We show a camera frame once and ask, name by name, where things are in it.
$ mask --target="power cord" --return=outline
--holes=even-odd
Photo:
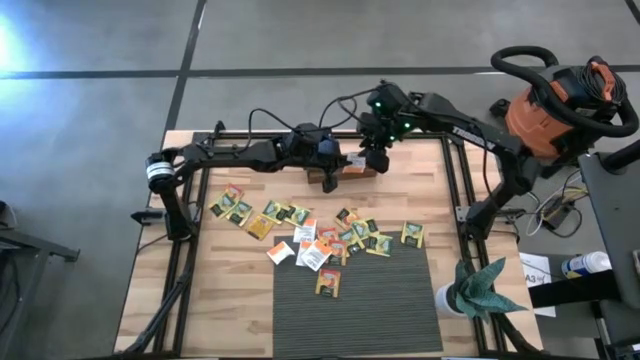
[[[596,78],[596,72],[593,70],[591,65],[591,59],[587,62],[587,64],[582,67],[580,71],[574,70],[576,78],[582,88],[594,99],[598,99],[602,102],[608,102],[609,100],[605,99],[602,96],[602,85],[600,81]],[[611,71],[611,75],[615,80],[613,85],[613,91],[611,93],[612,101],[615,104],[620,104],[627,97],[627,87],[622,81],[622,78],[615,72]]]
[[[498,206],[498,203],[496,202],[496,199],[493,198],[493,194],[491,194],[491,187],[489,186],[489,180],[487,179],[487,139],[484,136],[484,132],[482,131],[482,129],[477,126],[474,125],[475,128],[478,130],[478,132],[480,133],[480,137],[482,138],[482,142],[484,143],[483,146],[483,154],[482,154],[482,179],[484,180],[484,186],[487,188],[487,193],[489,196],[489,199],[491,199],[491,201],[493,202],[493,204],[495,206]]]
[[[499,233],[499,234],[509,234],[509,235],[513,235],[516,237],[516,244],[520,243],[520,229],[518,229],[518,226],[516,225],[515,222],[509,222],[508,224],[513,225],[513,228],[515,229],[515,231],[507,231],[507,230],[491,230],[491,232],[494,233]]]
[[[225,152],[224,154],[236,154],[236,155],[237,154],[241,154],[241,153],[247,151],[249,146],[251,146],[251,141],[253,140],[253,133],[252,133],[252,130],[253,130],[253,124],[252,124],[253,123],[253,114],[255,114],[256,112],[261,112],[261,113],[264,113],[264,114],[268,115],[272,119],[274,119],[277,122],[279,122],[280,124],[284,125],[284,127],[286,127],[289,130],[295,130],[286,121],[280,119],[278,116],[276,116],[271,111],[265,110],[263,108],[255,108],[255,109],[251,110],[251,112],[249,113],[249,120],[247,121],[247,143],[240,150],[229,151],[229,152]]]
[[[571,179],[571,177],[575,174],[576,172],[573,172],[571,175],[569,175],[567,177],[567,180],[565,180],[565,184],[558,188],[556,191],[554,191],[551,195],[549,195],[548,198],[546,198],[544,201],[542,201],[540,203],[540,205],[538,205],[538,207],[536,208],[536,210],[534,211],[534,213],[538,214],[540,213],[540,211],[551,201],[555,198],[556,195],[560,194],[561,192],[566,192],[567,189],[567,185],[572,184],[578,180],[580,180],[581,176],[575,177],[573,179]],[[537,226],[535,227],[535,229],[533,231],[530,231],[531,229],[531,225],[533,224],[534,219],[536,220]],[[529,222],[527,223],[527,229],[526,229],[526,234],[527,236],[533,236],[535,235],[538,231],[540,231],[540,228],[542,228],[542,221],[538,221],[540,220],[538,218],[538,216],[531,216],[529,218]]]
[[[571,177],[577,173],[580,172],[580,169],[577,169],[576,171],[572,172],[571,174],[569,174],[569,176],[567,176],[567,178],[564,181],[564,184],[562,185],[562,193],[560,194],[561,198],[564,198],[564,192],[567,190],[567,185],[569,185],[569,179],[571,179]]]
[[[352,112],[354,112],[354,113],[355,113],[355,112],[358,110],[358,102],[356,101],[355,97],[350,97],[350,98],[348,98],[348,100],[353,101],[353,110],[352,110]],[[331,102],[330,102],[330,103],[328,103],[328,104],[327,104],[327,106],[325,106],[324,110],[322,110],[322,115],[320,115],[320,121],[318,121],[318,127],[319,127],[319,128],[322,128],[322,122],[324,121],[324,117],[325,117],[325,115],[327,114],[327,111],[329,110],[329,108],[331,107],[331,105],[333,105],[333,104],[335,104],[335,103],[337,103],[337,102],[340,102],[340,101],[343,101],[343,97],[342,97],[342,96],[341,96],[341,97],[337,97],[337,98],[335,98],[335,99],[331,100]],[[344,120],[340,121],[339,123],[337,123],[337,124],[335,124],[335,125],[332,125],[332,127],[331,127],[331,128],[333,128],[333,127],[338,127],[338,126],[340,126],[340,125],[342,125],[342,124],[346,123],[346,122],[347,122],[347,121],[349,121],[349,120],[351,120],[351,115],[349,115],[346,119],[344,119]]]
[[[187,203],[187,206],[189,206],[189,205],[191,205],[191,204],[195,204],[195,203],[196,203],[195,201],[190,201],[189,203]],[[202,209],[198,209],[198,211],[196,211],[196,213],[193,215],[193,221],[196,221],[196,219],[198,218],[198,213],[199,213],[199,212],[201,212],[201,211],[203,211],[203,210],[202,210]],[[162,240],[162,239],[164,239],[164,238],[166,238],[166,237],[168,237],[168,236],[169,236],[169,234],[164,234],[164,235],[162,235],[162,236],[158,236],[157,238],[155,238],[155,239],[153,239],[153,240],[149,241],[148,243],[146,243],[146,244],[144,244],[144,245],[140,246],[140,247],[138,248],[138,250],[136,250],[136,255],[140,254],[140,252],[142,251],[142,249],[144,249],[144,248],[146,248],[146,247],[148,247],[148,246],[151,246],[151,245],[153,245],[153,244],[157,243],[158,241],[160,241],[160,240]]]
[[[526,262],[524,262],[524,261],[522,261],[522,260],[520,260],[520,262],[522,263],[522,265],[524,265],[524,266],[528,266],[528,267],[530,267],[530,268],[532,268],[532,269],[534,269],[534,270],[538,270],[538,271],[540,271],[541,273],[543,273],[543,274],[545,274],[545,275],[549,275],[549,276],[550,276],[551,278],[553,278],[553,279],[566,280],[566,279],[564,278],[564,276],[560,276],[560,275],[552,274],[552,273],[550,273],[550,272],[548,272],[548,271],[544,271],[544,270],[540,269],[539,267],[534,266],[534,265],[531,265],[531,264],[527,264]]]
[[[580,226],[582,226],[582,211],[580,211],[580,209],[576,208],[575,206],[572,206],[571,210],[575,210],[576,214],[578,214],[578,223],[576,224],[576,227],[573,230],[571,230],[571,232],[569,232],[568,234],[560,234],[551,228],[547,228],[547,230],[549,230],[549,232],[552,233],[553,235],[563,239],[567,239],[575,235],[575,233],[577,233],[578,230],[580,229]]]

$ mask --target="white label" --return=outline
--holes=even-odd
[[[363,173],[367,167],[367,159],[358,156],[358,153],[348,153],[347,161],[351,162],[351,165],[347,165],[343,168],[343,173]]]
[[[156,175],[173,175],[175,173],[173,166],[165,161],[147,166],[147,179],[151,179]]]
[[[484,140],[481,137],[479,137],[478,135],[472,134],[472,133],[470,133],[470,132],[468,132],[466,130],[462,130],[457,126],[453,127],[453,133],[458,135],[458,136],[460,136],[460,137],[465,138],[466,140],[471,141],[472,143],[474,143],[476,145],[485,147]],[[494,143],[492,143],[490,141],[487,141],[486,147],[487,147],[488,150],[493,150],[493,148],[496,147],[496,144],[494,144]]]
[[[296,258],[296,265],[298,266],[307,266],[307,264],[302,261],[302,254],[304,254],[307,249],[311,247],[311,241],[303,241],[300,243],[300,248],[298,249],[298,257]]]
[[[282,241],[280,244],[273,247],[273,249],[267,252],[267,255],[271,258],[271,260],[276,263],[276,265],[280,264],[282,260],[284,260],[287,256],[295,255],[296,253],[291,250],[289,245]]]
[[[301,227],[296,226],[296,229],[293,232],[293,242],[313,242],[313,240],[316,239],[316,224],[316,220],[307,219]]]
[[[321,248],[325,248],[328,251],[323,252]],[[313,244],[309,247],[307,251],[302,254],[302,261],[313,271],[318,271],[322,264],[329,258],[331,255],[331,249],[322,245],[320,241],[314,241]]]
[[[527,287],[551,282],[549,259],[547,257],[520,253],[520,261],[527,280]],[[533,309],[533,312],[537,315],[556,317],[556,308],[554,306]]]

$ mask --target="black metal frame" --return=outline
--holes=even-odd
[[[80,250],[71,249],[15,230],[0,231],[0,243],[8,245],[2,249],[3,251],[11,252],[11,254],[7,256],[20,256],[21,258],[33,259],[33,264],[30,266],[28,274],[14,274],[20,278],[21,293],[19,294],[20,299],[16,299],[18,303],[5,330],[6,335],[1,339],[0,359],[5,359],[13,348],[16,334],[24,326],[27,309],[31,307],[35,299],[36,291],[47,266],[49,256],[55,255],[63,258],[66,262],[76,262],[80,255]]]
[[[206,136],[207,133],[194,133],[193,140],[201,139],[202,136]],[[281,134],[281,132],[270,131],[270,132],[257,132],[253,134],[254,139],[268,139],[273,136],[277,136]],[[337,139],[361,139],[361,135],[356,131],[336,131],[334,132],[334,136]],[[227,131],[218,133],[216,136],[219,140],[246,140],[247,132],[245,131]],[[452,209],[455,209],[457,206],[461,206],[460,194],[456,182],[456,174],[453,165],[453,158],[451,155],[451,146],[455,146],[458,152],[460,167],[463,177],[463,182],[465,186],[465,190],[467,193],[467,201],[472,203],[475,201],[475,193],[473,191],[473,184],[471,183],[471,174],[469,171],[469,164],[464,148],[464,143],[454,141],[455,139],[450,139],[447,134],[444,133],[414,133],[411,136],[408,136],[407,139],[430,139],[430,140],[439,140],[442,145],[443,158],[445,163],[445,170],[447,173],[447,181],[449,184],[449,192],[451,197],[451,205]],[[208,169],[205,169],[201,173],[200,184],[207,184],[209,177]],[[192,192],[192,184],[193,179],[189,179],[183,188],[182,199],[183,201],[189,201],[191,198]],[[196,200],[196,207],[202,212],[205,206],[206,199],[206,186],[200,186],[198,191],[198,196]],[[182,247],[182,243],[174,242],[171,249],[171,255],[169,257],[168,267],[167,267],[167,275],[165,277],[165,286],[163,291],[163,302],[158,311],[158,313],[162,313],[162,317],[160,319],[161,325],[158,326],[154,330],[154,343],[152,352],[144,353],[144,348],[142,351],[133,352],[133,353],[118,353],[113,354],[110,357],[104,357],[100,359],[147,359],[152,356],[158,356],[158,358],[179,358],[182,352],[182,342],[184,339],[184,330],[186,324],[186,318],[188,313],[189,306],[189,297],[191,290],[191,280],[193,278],[193,273],[195,270],[195,255],[197,252],[198,238],[200,235],[200,226],[201,226],[201,216],[198,217],[197,222],[197,234],[192,238],[192,240],[187,241],[189,245],[189,253],[187,254],[187,260],[185,263],[185,272],[179,278],[184,283],[185,286],[181,288],[179,293],[180,295],[180,304],[177,314],[177,326],[174,334],[173,344],[171,350],[165,350],[165,338],[166,338],[166,323],[168,314],[173,305],[175,305],[178,296],[175,296],[175,293],[172,292],[176,286],[176,271],[178,266],[178,261],[180,258],[180,249]],[[456,221],[456,229],[458,231],[458,241],[461,249],[461,257],[463,260],[467,260],[469,262],[472,261],[472,256],[469,250],[469,240],[464,238],[461,234],[461,222],[457,221],[454,216],[454,220]],[[488,264],[488,254],[486,250],[486,246],[484,242],[476,242],[476,246],[478,248],[478,258],[480,259],[481,266],[486,266]],[[495,351],[489,350],[487,346],[487,339],[484,331],[484,327],[482,321],[478,318],[474,318],[473,320],[473,328],[475,340],[477,343],[478,351],[481,356],[485,354],[489,354],[489,356],[493,356]],[[500,324],[498,320],[492,317],[491,321],[492,331],[494,333],[494,339],[496,339],[496,348],[497,351],[504,354],[509,354],[509,356],[517,356],[519,354],[508,353],[506,352],[506,342],[504,339],[504,334],[501,330]]]

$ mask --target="wooden tabletop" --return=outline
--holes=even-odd
[[[191,142],[192,136],[193,131],[170,131],[164,145],[185,145]],[[344,153],[356,151],[359,142],[341,140],[340,143]],[[482,154],[479,148],[467,148],[479,199],[486,196],[482,181]],[[270,199],[283,203],[293,201],[311,209],[312,217],[318,219],[319,226],[333,225],[333,217],[343,207],[354,208],[363,217],[375,218],[383,232],[400,231],[405,220],[424,224],[425,251],[435,294],[438,288],[453,281],[454,267],[460,258],[441,142],[406,140],[396,144],[388,155],[391,162],[386,174],[342,181],[330,194],[324,194],[320,184],[307,184],[306,174],[301,169],[285,169],[275,174],[239,168],[211,169],[207,184],[207,203],[215,199],[227,183],[233,183],[245,191],[243,200],[253,205],[257,212],[262,211]],[[493,157],[489,158],[488,177],[492,186],[495,186],[499,175]],[[464,199],[457,163],[456,169],[458,187]],[[198,179],[199,176],[195,176],[193,197],[199,186]],[[162,202],[159,197],[152,196],[150,205],[161,207]],[[495,228],[510,230],[504,225],[496,225]],[[162,235],[164,231],[164,225],[145,228],[140,245]],[[273,355],[274,264],[265,252],[274,245],[275,236],[292,234],[292,226],[283,224],[274,226],[266,239],[258,241],[229,221],[216,219],[208,210],[205,211],[183,356]],[[158,309],[170,248],[169,241],[161,241],[138,255],[116,340],[116,350],[129,346]],[[472,254],[476,254],[475,246],[470,248]],[[514,237],[495,233],[487,241],[487,250],[491,261],[507,258],[505,269],[495,283],[496,291],[532,309]],[[174,306],[167,331],[167,344],[173,339],[176,312],[177,306]],[[420,355],[477,355],[471,321],[467,318],[438,316],[444,351]],[[532,310],[511,313],[508,317],[532,345],[542,348]],[[487,325],[485,330],[489,348],[495,349]]]

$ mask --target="white paper sheet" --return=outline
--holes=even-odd
[[[524,269],[524,275],[527,278],[527,287],[548,284],[551,282],[551,275],[549,275],[549,273],[551,273],[549,269],[549,259],[546,256],[520,253],[520,261],[523,263],[522,268]],[[533,312],[537,315],[556,317],[555,306],[533,309]]]
[[[316,239],[317,223],[314,219],[307,219],[302,226],[296,226],[296,229],[293,231],[293,242],[313,242]]]

